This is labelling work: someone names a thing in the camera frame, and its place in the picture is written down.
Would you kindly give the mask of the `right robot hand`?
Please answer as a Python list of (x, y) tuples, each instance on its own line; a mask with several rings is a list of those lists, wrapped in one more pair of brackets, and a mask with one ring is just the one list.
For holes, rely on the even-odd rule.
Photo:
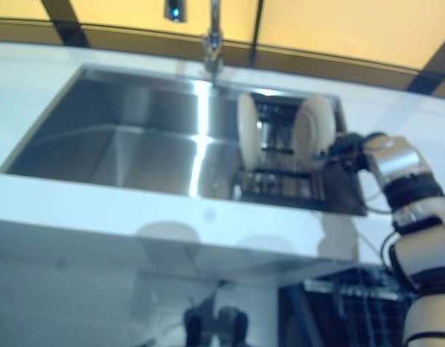
[(338, 163), (350, 174), (369, 171), (369, 162), (364, 153), (366, 141), (367, 138), (358, 133), (349, 133), (337, 137), (325, 150), (322, 159), (326, 164)]

